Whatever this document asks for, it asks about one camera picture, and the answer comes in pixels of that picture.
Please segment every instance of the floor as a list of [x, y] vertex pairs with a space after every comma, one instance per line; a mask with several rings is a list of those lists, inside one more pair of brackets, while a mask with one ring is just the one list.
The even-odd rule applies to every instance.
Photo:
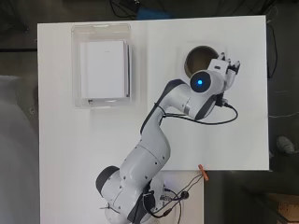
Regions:
[[[141, 1], [145, 6], [161, 9], [161, 1]], [[257, 12], [260, 0], [162, 0], [165, 10], [174, 18], [200, 18], [212, 16], [242, 16]], [[42, 22], [115, 21], [107, 0], [18, 0], [15, 8], [30, 32], [23, 34], [10, 29], [0, 33], [0, 49], [35, 49], [36, 25]], [[299, 5], [285, 0], [268, 14], [275, 30], [278, 48], [278, 66], [268, 81], [269, 115], [288, 115], [299, 111]], [[269, 30], [268, 57], [270, 71], [274, 67], [274, 41]], [[37, 104], [37, 53], [0, 53], [0, 75], [18, 77], [15, 85], [21, 110], [38, 133]], [[269, 145], [274, 154], [271, 169], [275, 172], [209, 172], [205, 186], [205, 223], [276, 223], [255, 206], [244, 190], [253, 192], [282, 192], [299, 194], [299, 183], [294, 176], [299, 173], [299, 156], [281, 156], [276, 149], [279, 135], [289, 137], [295, 147], [299, 144], [299, 118], [269, 119]]]

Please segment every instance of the white tabletop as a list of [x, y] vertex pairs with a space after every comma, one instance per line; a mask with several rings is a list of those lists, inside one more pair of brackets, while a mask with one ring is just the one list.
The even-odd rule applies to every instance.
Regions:
[[[238, 119], [217, 126], [165, 119], [162, 129], [172, 154], [164, 169], [191, 170], [202, 163], [208, 170], [268, 170], [264, 16], [153, 21], [147, 38], [148, 111], [169, 80], [187, 77], [183, 67], [190, 46], [209, 45], [219, 54], [224, 51], [232, 63], [241, 62], [234, 85], [224, 93]], [[224, 121], [234, 115], [215, 106], [202, 121]]]
[[[227, 22], [227, 24], [232, 22], [227, 19], [212, 20], [224, 20], [224, 23]], [[250, 30], [255, 29], [251, 25], [256, 24], [261, 28], [260, 23], [264, 22], [262, 17], [259, 19], [245, 18], [241, 20], [244, 22], [244, 27]], [[153, 53], [152, 50], [148, 51], [149, 43], [151, 43], [151, 47], [154, 47], [149, 38], [152, 39], [154, 33], [156, 35], [161, 33], [166, 35], [168, 25], [187, 27], [189, 25], [196, 26], [197, 22], [204, 22], [206, 28], [208, 29], [209, 27], [208, 19], [125, 22], [131, 25], [133, 72], [135, 74], [135, 82], [139, 83], [139, 85], [135, 86], [138, 98], [134, 106], [109, 110], [88, 110], [73, 107], [71, 29], [78, 23], [38, 25], [40, 209], [42, 224], [107, 223], [104, 212], [99, 210], [99, 207], [106, 206], [106, 202], [97, 192], [94, 181], [107, 166], [120, 166], [125, 156], [139, 140], [139, 129], [149, 110], [147, 91], [149, 83], [147, 80], [153, 71], [149, 69], [149, 62], [154, 62], [149, 58], [149, 52], [150, 54]], [[227, 32], [239, 31], [232, 27]], [[186, 40], [189, 36], [188, 33], [178, 33], [178, 35], [186, 36]], [[265, 41], [262, 38], [260, 35], [258, 39], [258, 44], [260, 45]], [[245, 45], [247, 41], [249, 41], [249, 37], [244, 37]], [[258, 53], [262, 54], [261, 67], [264, 66], [265, 69], [264, 49], [257, 52], [256, 57], [259, 58]], [[233, 56], [240, 60], [238, 58], [240, 55], [233, 54]], [[254, 61], [256, 65], [256, 58], [250, 58], [249, 60]], [[254, 71], [265, 77], [265, 70], [263, 71], [264, 74], [261, 74], [258, 68], [255, 68]], [[262, 82], [263, 89], [259, 86], [256, 92], [262, 94], [260, 97], [264, 101], [266, 99], [266, 86], [263, 78], [259, 79], [259, 81]], [[264, 113], [266, 113], [266, 102], [264, 103], [265, 106], [262, 108], [261, 116], [264, 116]], [[266, 125], [266, 122], [263, 120], [263, 136], [261, 136], [261, 139], [266, 135], [264, 125]], [[246, 154], [249, 156], [247, 161], [255, 162], [255, 160], [261, 157], [262, 153], [260, 161], [264, 162], [263, 165], [260, 166], [261, 163], [259, 162], [257, 166], [250, 166], [251, 169], [267, 169], [268, 161], [265, 159], [267, 137], [262, 142], [263, 145], [259, 147], [259, 153], [254, 151]], [[244, 151], [239, 150], [235, 155], [242, 157], [244, 156]], [[175, 164], [173, 161], [177, 161], [177, 164], [180, 162], [188, 163], [188, 161], [180, 161], [178, 156], [177, 154], [177, 157], [171, 157], [172, 164]], [[180, 167], [174, 165], [168, 167], [168, 169], [179, 170]], [[195, 173], [166, 172], [165, 181], [173, 189], [180, 189], [188, 183]], [[195, 186], [193, 197], [196, 200], [193, 198], [193, 200], [185, 204], [186, 211], [182, 223], [193, 223], [194, 220], [198, 220], [196, 223], [203, 223], [203, 182]], [[192, 211], [194, 217], [187, 217], [186, 213], [188, 211]], [[171, 218], [166, 219], [162, 223], [166, 223], [167, 220], [173, 223], [173, 220], [170, 220]]]

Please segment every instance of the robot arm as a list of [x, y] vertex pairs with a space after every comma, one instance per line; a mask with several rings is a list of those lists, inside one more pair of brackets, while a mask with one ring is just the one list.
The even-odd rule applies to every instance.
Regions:
[[[147, 219], [143, 194], [170, 158], [170, 146], [160, 128], [167, 108], [173, 106], [194, 120], [205, 118], [214, 105], [222, 106], [223, 93], [232, 86], [239, 65], [230, 65], [222, 54], [211, 61], [207, 70], [193, 74], [190, 86], [180, 79], [168, 82], [142, 124], [139, 143], [121, 168], [109, 166], [96, 179], [98, 191], [111, 208], [106, 210], [109, 223], [140, 223]], [[155, 199], [147, 198], [147, 207], [154, 208]]]

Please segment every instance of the clear plastic container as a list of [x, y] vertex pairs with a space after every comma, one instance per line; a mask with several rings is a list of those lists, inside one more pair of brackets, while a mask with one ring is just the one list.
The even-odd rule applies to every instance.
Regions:
[[[85, 76], [81, 71], [82, 56], [80, 46], [83, 42], [123, 41], [127, 46], [127, 79], [125, 79], [127, 92], [120, 98], [87, 98], [82, 96], [81, 77]], [[77, 108], [103, 108], [121, 105], [131, 105], [132, 96], [132, 49], [131, 27], [126, 23], [100, 24], [100, 25], [75, 25], [72, 28], [72, 70], [73, 70], [73, 104]]]

